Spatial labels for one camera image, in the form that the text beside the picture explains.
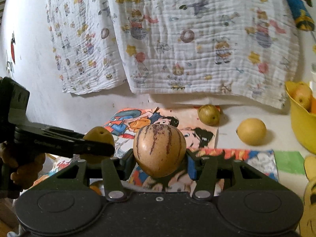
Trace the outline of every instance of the yellow pear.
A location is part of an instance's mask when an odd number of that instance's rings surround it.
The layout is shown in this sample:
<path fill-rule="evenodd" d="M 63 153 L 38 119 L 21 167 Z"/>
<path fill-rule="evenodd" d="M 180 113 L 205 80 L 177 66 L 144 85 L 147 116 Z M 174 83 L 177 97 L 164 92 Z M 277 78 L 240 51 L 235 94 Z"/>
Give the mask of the yellow pear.
<path fill-rule="evenodd" d="M 84 140 L 88 141 L 99 141 L 111 144 L 113 147 L 115 147 L 114 144 L 114 138 L 112 134 L 103 128 L 102 126 L 96 126 L 92 128 L 86 135 L 83 137 Z M 99 164 L 102 160 L 108 158 L 107 156 L 97 156 L 97 155 L 91 155 L 91 154 L 82 154 L 80 155 L 80 158 L 83 160 L 86 160 L 89 164 Z"/>
<path fill-rule="evenodd" d="M 213 126 L 219 122 L 220 113 L 214 105 L 203 105 L 197 111 L 198 118 L 205 125 Z"/>
<path fill-rule="evenodd" d="M 292 98 L 304 109 L 309 111 L 312 104 L 312 89 L 310 89 L 306 84 L 300 84 L 294 90 Z"/>
<path fill-rule="evenodd" d="M 260 145 L 267 133 L 265 124 L 257 118 L 242 121 L 236 130 L 239 139 L 248 145 Z"/>

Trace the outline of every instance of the finger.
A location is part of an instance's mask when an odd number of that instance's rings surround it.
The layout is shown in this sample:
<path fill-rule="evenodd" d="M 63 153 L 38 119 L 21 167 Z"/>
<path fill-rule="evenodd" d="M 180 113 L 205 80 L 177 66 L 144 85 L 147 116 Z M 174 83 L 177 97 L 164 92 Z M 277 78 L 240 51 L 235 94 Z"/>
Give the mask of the finger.
<path fill-rule="evenodd" d="M 11 168 L 17 168 L 18 163 L 14 158 L 11 157 L 9 147 L 5 143 L 1 143 L 0 148 L 0 157 L 3 163 L 9 165 Z"/>
<path fill-rule="evenodd" d="M 35 158 L 34 162 L 43 165 L 45 163 L 45 160 L 46 160 L 45 153 L 41 153 Z"/>
<path fill-rule="evenodd" d="M 43 165 L 41 164 L 38 164 L 38 163 L 35 163 L 35 162 L 32 162 L 32 163 L 29 163 L 29 164 L 26 164 L 26 165 L 23 165 L 23 166 L 20 166 L 17 170 L 17 173 L 18 174 L 28 174 L 28 173 L 31 173 L 31 172 L 40 172 L 41 170 L 43 169 Z"/>
<path fill-rule="evenodd" d="M 35 182 L 38 178 L 38 174 L 36 172 L 32 172 L 29 174 L 18 174 L 17 172 L 13 172 L 11 174 L 11 180 L 17 183 L 23 182 Z"/>
<path fill-rule="evenodd" d="M 24 190 L 27 190 L 33 186 L 34 182 L 25 182 L 21 186 Z"/>

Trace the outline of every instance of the cartoon girl illustration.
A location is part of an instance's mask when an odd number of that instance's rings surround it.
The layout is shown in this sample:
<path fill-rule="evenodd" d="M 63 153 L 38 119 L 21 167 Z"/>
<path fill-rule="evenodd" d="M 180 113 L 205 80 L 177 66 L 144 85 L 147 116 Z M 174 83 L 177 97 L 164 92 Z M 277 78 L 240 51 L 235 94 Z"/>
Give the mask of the cartoon girl illustration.
<path fill-rule="evenodd" d="M 186 141 L 186 148 L 190 149 L 192 152 L 198 151 L 200 148 L 207 147 L 209 142 L 213 139 L 214 134 L 208 130 L 196 127 L 192 129 L 187 127 L 180 129 L 181 133 L 184 135 Z"/>
<path fill-rule="evenodd" d="M 175 117 L 162 116 L 156 111 L 142 113 L 139 109 L 131 109 L 116 113 L 104 128 L 116 136 L 124 136 L 127 129 L 137 133 L 140 128 L 149 124 L 168 124 L 177 127 L 179 120 Z"/>

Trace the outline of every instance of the yellow toy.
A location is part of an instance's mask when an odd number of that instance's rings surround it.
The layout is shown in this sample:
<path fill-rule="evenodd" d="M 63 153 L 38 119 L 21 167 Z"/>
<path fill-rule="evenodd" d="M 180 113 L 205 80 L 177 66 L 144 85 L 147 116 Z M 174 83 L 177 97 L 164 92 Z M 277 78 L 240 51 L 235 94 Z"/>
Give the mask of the yellow toy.
<path fill-rule="evenodd" d="M 316 237 L 316 157 L 309 156 L 304 162 L 306 176 L 309 180 L 304 193 L 304 213 L 300 221 L 302 237 Z"/>

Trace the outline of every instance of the yellow fruit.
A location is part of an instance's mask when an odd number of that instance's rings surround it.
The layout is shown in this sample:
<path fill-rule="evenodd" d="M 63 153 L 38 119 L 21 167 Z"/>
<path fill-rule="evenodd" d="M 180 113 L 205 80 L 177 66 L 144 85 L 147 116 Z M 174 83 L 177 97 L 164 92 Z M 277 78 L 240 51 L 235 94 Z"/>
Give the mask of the yellow fruit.
<path fill-rule="evenodd" d="M 288 94 L 292 98 L 293 98 L 293 93 L 294 93 L 294 91 L 296 90 L 296 88 L 298 87 L 299 84 L 300 83 L 295 83 L 295 82 L 292 82 L 292 81 L 286 81 L 285 82 L 285 86 L 286 86 L 286 89 L 288 91 Z"/>
<path fill-rule="evenodd" d="M 316 157 L 308 156 L 304 161 L 306 176 L 309 180 L 316 177 Z"/>
<path fill-rule="evenodd" d="M 112 134 L 103 128 L 102 126 L 97 126 L 92 128 L 84 137 L 84 140 L 89 140 L 89 141 L 99 141 L 99 142 L 104 142 L 104 143 L 109 143 L 113 147 L 115 146 L 114 144 L 114 138 Z M 80 158 L 82 160 L 86 160 L 87 163 L 89 164 L 99 164 L 101 163 L 102 160 L 108 158 L 107 156 L 96 156 L 96 155 L 91 155 L 91 154 L 82 154 L 80 155 Z"/>
<path fill-rule="evenodd" d="M 102 192 L 100 191 L 100 189 L 97 186 L 90 185 L 89 187 L 90 187 L 90 189 L 94 190 L 97 194 L 102 196 Z"/>
<path fill-rule="evenodd" d="M 302 83 L 294 90 L 292 98 L 304 109 L 309 111 L 312 104 L 312 90 L 308 85 Z"/>
<path fill-rule="evenodd" d="M 219 122 L 220 113 L 214 105 L 203 105 L 197 111 L 198 118 L 205 125 L 213 126 Z"/>
<path fill-rule="evenodd" d="M 236 133 L 242 142 L 255 146 L 262 143 L 267 133 L 267 128 L 260 119 L 248 118 L 241 122 Z"/>
<path fill-rule="evenodd" d="M 140 168 L 152 177 L 173 173 L 181 164 L 186 150 L 183 134 L 170 125 L 152 124 L 135 135 L 133 152 Z"/>

